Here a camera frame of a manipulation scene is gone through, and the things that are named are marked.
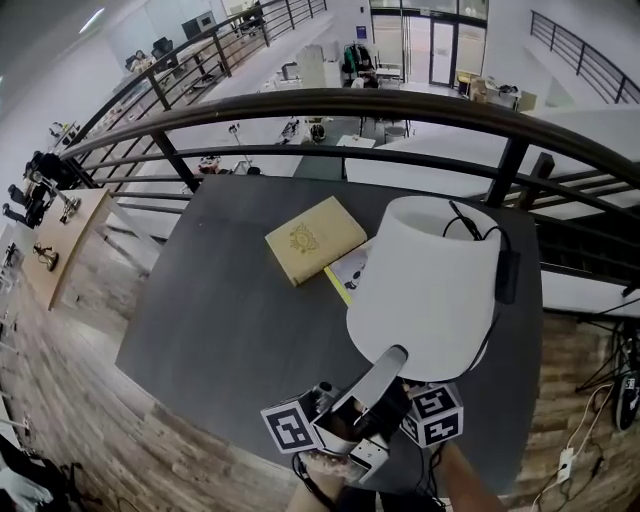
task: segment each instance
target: small statue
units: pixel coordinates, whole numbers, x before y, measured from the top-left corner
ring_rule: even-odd
[[[60,255],[53,251],[52,247],[45,247],[43,249],[40,243],[33,246],[33,254],[38,255],[38,261],[43,265],[46,265],[49,272],[53,272],[58,264],[58,260],[60,259]]]

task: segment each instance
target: dark gray table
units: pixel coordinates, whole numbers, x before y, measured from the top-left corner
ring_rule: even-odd
[[[293,288],[264,237],[331,195],[374,236],[392,199],[417,194],[298,178],[207,177],[153,269],[118,367],[198,427],[289,465],[260,410],[323,380],[345,387],[371,365],[351,342],[346,305],[324,273]],[[540,263],[529,217],[484,211],[507,230],[522,262],[516,303],[501,306],[482,362],[456,382],[465,406],[458,443],[485,482],[504,493],[519,471],[537,395]],[[397,433],[371,487],[412,491],[419,464],[419,449]]]

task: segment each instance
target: yellow book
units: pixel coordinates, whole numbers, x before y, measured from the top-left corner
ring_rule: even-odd
[[[298,286],[366,242],[367,234],[338,200],[330,197],[265,239],[291,283]]]

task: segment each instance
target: gold emblem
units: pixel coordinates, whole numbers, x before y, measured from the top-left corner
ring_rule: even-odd
[[[320,245],[304,222],[300,223],[289,235],[291,236],[291,247],[302,254],[314,251]]]

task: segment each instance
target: white cable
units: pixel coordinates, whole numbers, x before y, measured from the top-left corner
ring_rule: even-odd
[[[591,428],[589,428],[587,435],[584,436],[584,441],[582,441],[582,444],[580,445],[580,449],[578,450],[578,453],[576,453],[573,456],[574,459],[576,459],[578,455],[580,455],[580,452],[584,448],[584,445],[587,444],[587,440],[589,439],[589,436],[591,435],[593,428],[596,426],[596,423],[598,423],[598,418],[600,417],[600,414],[602,414],[602,411],[604,410],[604,406],[607,405],[607,402],[609,401],[609,397],[611,396],[611,393],[613,393],[613,385],[611,385],[611,389],[609,390],[609,394],[607,395],[607,398],[605,398],[604,402],[602,402],[602,406],[600,407],[600,410],[598,410],[598,414],[596,414],[596,418],[593,420],[593,423],[591,424]]]
[[[569,448],[571,446],[571,441],[573,441],[573,438],[576,436],[576,434],[578,433],[578,431],[582,428],[582,425],[584,424],[584,420],[587,418],[587,414],[589,413],[589,406],[591,405],[591,400],[593,400],[593,398],[598,394],[598,392],[601,389],[605,389],[605,388],[611,388],[613,389],[613,384],[605,384],[604,386],[600,386],[598,389],[596,389],[593,394],[591,395],[591,397],[589,397],[589,401],[587,402],[587,406],[584,409],[584,414],[582,415],[582,421],[580,421],[580,425],[578,425],[578,428],[574,430],[573,434],[571,434],[571,437],[569,438],[569,442],[567,443],[567,448]]]
[[[584,424],[584,420],[587,417],[587,414],[589,412],[589,406],[591,405],[591,400],[594,399],[594,397],[598,394],[598,392],[601,389],[605,389],[605,388],[611,388],[609,390],[609,394],[607,395],[607,398],[605,398],[604,402],[602,403],[602,406],[600,407],[600,409],[598,410],[598,414],[596,414],[595,419],[593,420],[593,423],[591,424],[591,427],[589,427],[589,430],[587,432],[587,435],[584,438],[584,441],[582,441],[582,444],[580,445],[580,449],[578,450],[578,453],[576,453],[573,457],[572,460],[575,460],[576,457],[578,457],[578,455],[580,455],[580,452],[582,451],[582,449],[584,448],[584,445],[587,442],[587,439],[589,439],[589,436],[591,435],[591,432],[593,431],[593,428],[596,426],[596,423],[598,422],[598,418],[600,418],[600,413],[602,413],[604,406],[607,405],[607,402],[609,401],[609,397],[611,396],[611,393],[613,393],[613,384],[605,384],[603,386],[600,386],[598,389],[596,389],[593,394],[589,397],[589,401],[587,402],[587,407],[585,407],[584,410],[584,414],[582,415],[582,420],[580,421],[580,425],[578,425],[578,428],[575,429],[575,431],[573,432],[573,434],[571,434],[571,437],[569,438],[569,442],[567,443],[567,448],[569,448],[571,446],[571,441],[573,441],[573,438],[576,436],[576,434],[578,433],[578,431],[580,430],[580,428],[582,428],[582,425]],[[560,482],[558,482],[556,480],[556,482],[553,485],[550,485],[549,487],[545,487],[544,489],[542,489],[542,491],[540,491],[540,494],[538,494],[536,496],[536,499],[533,500],[533,505],[531,505],[531,512],[535,512],[535,508],[536,508],[536,504],[538,503],[538,500],[542,497],[542,495],[553,489],[555,486],[559,485]]]
[[[550,491],[551,489],[553,489],[556,485],[558,485],[558,482],[556,481],[555,484],[550,485],[549,487],[545,487],[544,489],[542,489],[542,491],[540,491],[540,494],[538,494],[536,496],[536,499],[533,500],[533,505],[531,505],[531,512],[535,512],[535,508],[536,508],[536,503],[538,503],[538,500],[542,497],[542,495],[547,492]]]

